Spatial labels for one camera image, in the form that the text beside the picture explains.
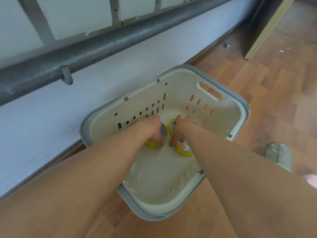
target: hand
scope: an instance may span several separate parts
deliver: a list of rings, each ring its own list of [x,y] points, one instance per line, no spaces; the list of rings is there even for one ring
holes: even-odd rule
[[[152,136],[149,139],[150,142],[157,144],[159,147],[164,145],[160,135],[161,118],[158,115],[151,115],[148,118],[141,118],[138,120],[138,122],[151,130]]]
[[[191,116],[187,116],[186,118],[182,118],[181,115],[178,115],[175,121],[173,138],[170,141],[170,146],[175,146],[178,140],[183,140],[185,137],[183,135],[183,128],[187,127],[191,123],[196,124],[195,122],[191,122]]]

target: plastic basket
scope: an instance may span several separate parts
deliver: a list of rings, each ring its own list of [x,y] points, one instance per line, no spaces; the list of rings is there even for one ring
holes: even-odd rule
[[[206,87],[219,93],[222,100]],[[167,125],[181,114],[192,115],[197,125],[233,140],[249,113],[241,96],[197,68],[180,65],[91,112],[81,124],[81,137],[89,147],[127,129],[140,117],[157,114]],[[178,154],[168,145],[170,139],[168,135],[160,149],[144,145],[117,189],[132,211],[145,220],[162,220],[177,212],[205,177],[195,157]]]

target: pink object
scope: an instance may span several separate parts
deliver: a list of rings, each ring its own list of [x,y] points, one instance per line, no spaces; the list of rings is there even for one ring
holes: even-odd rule
[[[306,175],[304,179],[307,181],[308,184],[317,188],[317,175]]]

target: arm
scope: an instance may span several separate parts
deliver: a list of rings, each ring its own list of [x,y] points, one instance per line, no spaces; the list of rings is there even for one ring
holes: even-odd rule
[[[177,117],[239,237],[317,237],[317,190],[273,162]]]
[[[84,236],[142,145],[163,145],[160,128],[159,116],[140,119],[28,182],[0,202],[0,237]]]

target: metal pipe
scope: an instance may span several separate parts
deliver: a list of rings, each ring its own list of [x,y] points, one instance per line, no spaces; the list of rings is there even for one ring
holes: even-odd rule
[[[4,68],[0,70],[0,106],[63,79],[62,68],[77,72],[229,1],[195,1]]]

